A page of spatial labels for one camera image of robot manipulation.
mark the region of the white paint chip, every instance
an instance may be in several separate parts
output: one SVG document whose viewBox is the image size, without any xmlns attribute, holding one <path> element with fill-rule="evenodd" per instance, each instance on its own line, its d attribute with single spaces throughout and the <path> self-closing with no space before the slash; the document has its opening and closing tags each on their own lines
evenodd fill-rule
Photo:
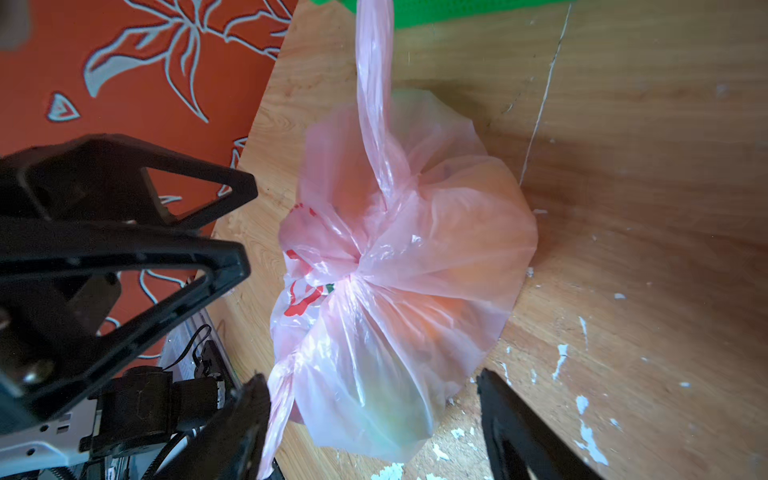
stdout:
<svg viewBox="0 0 768 480">
<path fill-rule="evenodd" d="M 437 455 L 437 459 L 438 459 L 438 460 L 446 460 L 446 461 L 448 461 L 448 460 L 450 460 L 450 459 L 451 459 L 451 457 L 449 457 L 449 456 L 448 456 L 448 455 L 447 455 L 445 452 L 443 452 L 443 451 L 440 449 L 440 445 L 438 445 L 438 444 L 436 444 L 436 443 L 435 443 L 435 445 L 432 447 L 432 451 L 435 453 L 435 455 Z"/>
<path fill-rule="evenodd" d="M 402 463 L 393 463 L 385 467 L 378 475 L 371 475 L 371 480 L 402 480 Z"/>
<path fill-rule="evenodd" d="M 557 380 L 560 376 L 560 367 L 563 366 L 565 360 L 568 358 L 568 345 L 558 345 L 558 352 L 560 353 L 560 359 L 558 360 L 558 367 L 552 374 L 552 379 Z"/>
<path fill-rule="evenodd" d="M 589 406 L 589 399 L 583 395 L 576 397 L 576 408 L 578 408 L 578 414 L 583 415 L 584 411 Z"/>
<path fill-rule="evenodd" d="M 582 450 L 587 450 L 589 452 L 589 456 L 592 457 L 593 460 L 595 460 L 597 463 L 602 463 L 603 465 L 608 465 L 608 459 L 605 458 L 605 455 L 603 455 L 603 452 L 600 451 L 598 448 L 598 444 L 594 441 L 594 433 L 592 432 L 592 429 L 587 427 L 584 424 L 584 420 L 580 420 L 581 422 L 581 439 L 586 442 L 586 444 L 581 442 L 576 442 L 576 445 L 578 445 L 578 448 Z"/>
<path fill-rule="evenodd" d="M 504 368 L 504 378 L 507 380 L 507 385 L 512 386 L 512 382 L 509 381 L 509 370 L 507 370 L 507 364 L 503 362 L 499 362 L 498 364 Z"/>
<path fill-rule="evenodd" d="M 578 317 L 578 321 L 581 322 L 581 331 L 584 332 L 584 345 L 589 350 L 589 338 L 587 338 L 587 321 L 581 317 Z"/>
</svg>

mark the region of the green plastic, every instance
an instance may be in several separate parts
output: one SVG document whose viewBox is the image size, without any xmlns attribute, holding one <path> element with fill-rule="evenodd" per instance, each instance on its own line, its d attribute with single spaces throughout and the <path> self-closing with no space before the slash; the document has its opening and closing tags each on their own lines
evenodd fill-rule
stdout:
<svg viewBox="0 0 768 480">
<path fill-rule="evenodd" d="M 312 0 L 318 5 L 330 0 Z M 415 27 L 427 23 L 444 22 L 452 18 L 503 12 L 522 7 L 535 7 L 564 0 L 394 0 L 395 28 Z M 339 0 L 352 13 L 357 0 Z"/>
</svg>

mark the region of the screw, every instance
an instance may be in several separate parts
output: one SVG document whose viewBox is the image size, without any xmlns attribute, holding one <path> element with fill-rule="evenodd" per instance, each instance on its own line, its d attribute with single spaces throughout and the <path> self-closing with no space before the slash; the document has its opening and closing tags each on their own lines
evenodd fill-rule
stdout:
<svg viewBox="0 0 768 480">
<path fill-rule="evenodd" d="M 11 315 L 6 309 L 0 306 L 0 332 L 11 325 Z"/>
<path fill-rule="evenodd" d="M 53 368 L 53 360 L 36 360 L 26 367 L 22 382 L 25 385 L 37 385 L 40 382 L 44 382 L 53 373 Z"/>
</svg>

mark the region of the wooden table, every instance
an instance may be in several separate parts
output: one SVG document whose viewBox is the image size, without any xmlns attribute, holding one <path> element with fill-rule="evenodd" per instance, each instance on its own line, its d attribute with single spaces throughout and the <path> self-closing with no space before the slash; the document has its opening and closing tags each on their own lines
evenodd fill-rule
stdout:
<svg viewBox="0 0 768 480">
<path fill-rule="evenodd" d="M 542 210 L 534 276 L 484 366 L 605 478 L 768 478 L 766 25 L 758 0 L 580 0 L 396 32 L 394 86 L 470 117 Z M 253 268 L 210 308 L 244 379 L 273 365 L 304 132 L 355 84 L 353 16 L 299 2 L 240 161 L 259 198 L 215 232 Z M 405 480 L 490 476 L 467 387 Z M 578 448 L 582 421 L 609 465 Z M 294 424 L 277 459 L 288 480 L 386 466 Z"/>
</svg>

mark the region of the plastic bag handle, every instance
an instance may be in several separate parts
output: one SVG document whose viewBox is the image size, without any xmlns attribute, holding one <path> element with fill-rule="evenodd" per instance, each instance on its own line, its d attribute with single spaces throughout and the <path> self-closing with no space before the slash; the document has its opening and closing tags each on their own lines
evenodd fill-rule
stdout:
<svg viewBox="0 0 768 480">
<path fill-rule="evenodd" d="M 405 153 L 389 133 L 394 21 L 392 0 L 358 0 L 357 111 L 362 142 L 387 207 L 411 177 Z"/>
<path fill-rule="evenodd" d="M 266 431 L 257 474 L 259 480 L 264 480 L 272 475 L 272 461 L 275 459 L 280 443 L 283 442 L 283 432 L 285 432 L 295 401 L 293 393 L 293 371 L 295 368 L 296 354 L 293 353 L 275 364 L 270 373 L 270 379 L 267 381 L 272 405 L 269 428 Z"/>
</svg>

